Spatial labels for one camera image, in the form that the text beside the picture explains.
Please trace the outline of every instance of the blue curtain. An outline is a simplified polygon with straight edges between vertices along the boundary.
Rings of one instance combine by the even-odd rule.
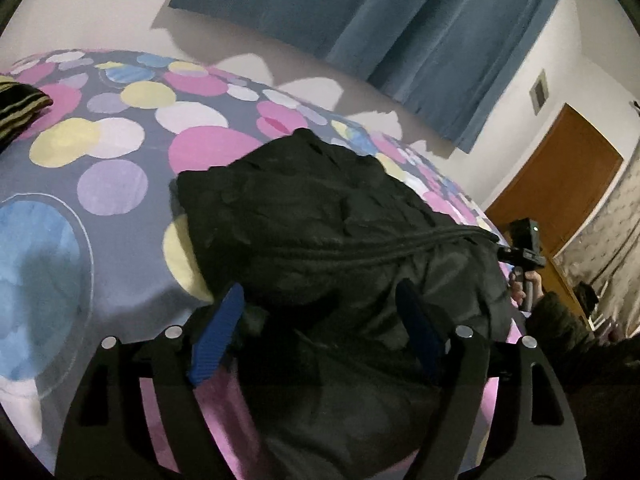
[[[324,59],[469,152],[557,2],[171,0],[170,6],[255,28]]]

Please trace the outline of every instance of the blue circle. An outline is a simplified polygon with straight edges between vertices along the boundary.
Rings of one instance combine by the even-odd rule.
[[[346,135],[349,138],[349,142],[357,152],[363,155],[376,155],[378,153],[379,150],[369,135],[360,129],[348,126]]]
[[[27,200],[0,208],[0,247],[0,376],[32,379],[80,315],[80,247],[53,206]]]
[[[156,73],[153,70],[141,66],[123,65],[114,66],[105,70],[107,78],[114,83],[135,83],[137,81],[150,81]]]
[[[145,66],[152,66],[153,68],[163,68],[165,66],[168,66],[169,63],[174,62],[175,59],[173,59],[172,57],[156,56],[155,54],[140,54],[136,58],[136,61]]]

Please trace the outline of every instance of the black jacket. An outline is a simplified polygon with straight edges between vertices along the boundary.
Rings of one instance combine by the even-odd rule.
[[[266,319],[245,333],[239,379],[278,478],[368,478],[420,446],[439,394],[407,348],[402,278],[507,337],[495,235],[433,212],[371,156],[301,129],[177,187],[210,290],[241,283],[247,326]]]

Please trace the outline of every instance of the hand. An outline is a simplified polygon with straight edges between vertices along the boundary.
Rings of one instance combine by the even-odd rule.
[[[533,283],[532,304],[535,305],[544,296],[544,292],[542,292],[542,277],[535,270],[525,272],[524,277]],[[515,274],[509,276],[509,288],[511,290],[511,299],[520,306],[527,295],[522,290],[522,283],[516,281]]]

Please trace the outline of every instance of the yellow circle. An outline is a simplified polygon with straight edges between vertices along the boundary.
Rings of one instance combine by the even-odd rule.
[[[334,130],[336,132],[338,132],[343,139],[350,140],[349,136],[347,134],[347,125],[346,124],[343,124],[343,123],[341,123],[339,121],[331,121],[331,126],[334,127]]]
[[[95,67],[106,70],[107,68],[117,68],[124,66],[124,63],[118,63],[116,61],[107,61],[106,63],[98,63]]]
[[[166,266],[184,290],[199,300],[213,301],[193,254],[187,215],[180,215],[169,224],[162,239],[162,252]]]
[[[478,222],[478,227],[481,227],[485,231],[494,232],[491,226],[481,216],[476,217],[476,222]]]
[[[203,66],[196,65],[195,63],[189,63],[187,61],[174,61],[169,63],[168,69],[171,72],[180,73],[180,72],[200,72],[200,73],[208,73],[207,69]]]
[[[120,98],[134,108],[151,110],[174,104],[175,92],[162,83],[138,81],[125,86]]]
[[[85,155],[100,140],[95,123],[79,117],[44,130],[33,141],[29,158],[44,168],[60,168]]]
[[[489,430],[486,430],[486,433],[482,438],[482,442],[480,442],[480,446],[478,447],[478,454],[476,455],[476,466],[479,466],[482,463],[482,459],[484,458],[484,450],[486,449],[486,443],[488,441],[489,441]]]
[[[385,168],[386,174],[398,180],[404,180],[404,170],[400,168],[391,158],[384,153],[377,153],[376,159],[380,161],[382,167]]]

